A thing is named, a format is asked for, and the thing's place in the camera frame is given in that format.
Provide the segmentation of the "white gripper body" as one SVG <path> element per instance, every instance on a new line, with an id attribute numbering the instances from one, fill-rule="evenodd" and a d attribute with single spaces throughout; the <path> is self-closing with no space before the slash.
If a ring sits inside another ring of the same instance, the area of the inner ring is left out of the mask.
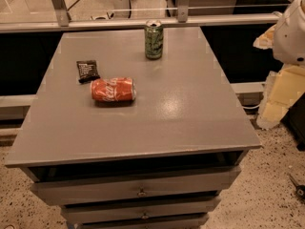
<path id="1" fill-rule="evenodd" d="M 273 54 L 282 63 L 305 65 L 305 14 L 300 3 L 292 3 L 278 19 Z"/>

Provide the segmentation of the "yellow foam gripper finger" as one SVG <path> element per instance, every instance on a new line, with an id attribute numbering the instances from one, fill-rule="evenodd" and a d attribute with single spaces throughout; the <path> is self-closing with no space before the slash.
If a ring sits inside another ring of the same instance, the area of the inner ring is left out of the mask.
<path id="1" fill-rule="evenodd" d="M 305 94 L 305 67 L 284 64 L 282 69 L 269 72 L 263 99 L 258 109 L 256 124 L 261 129 L 272 129 L 279 124 L 289 109 Z"/>
<path id="2" fill-rule="evenodd" d="M 253 46 L 261 50 L 271 49 L 274 46 L 274 33 L 275 25 L 272 25 L 255 39 Z"/>

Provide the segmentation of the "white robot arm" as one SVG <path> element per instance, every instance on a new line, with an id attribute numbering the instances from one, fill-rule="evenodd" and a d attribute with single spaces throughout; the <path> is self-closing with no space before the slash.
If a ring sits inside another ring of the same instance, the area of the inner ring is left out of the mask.
<path id="1" fill-rule="evenodd" d="M 272 129 L 305 93 L 305 0 L 294 0 L 253 46 L 272 49 L 274 59 L 283 63 L 266 78 L 256 119 L 261 129 Z"/>

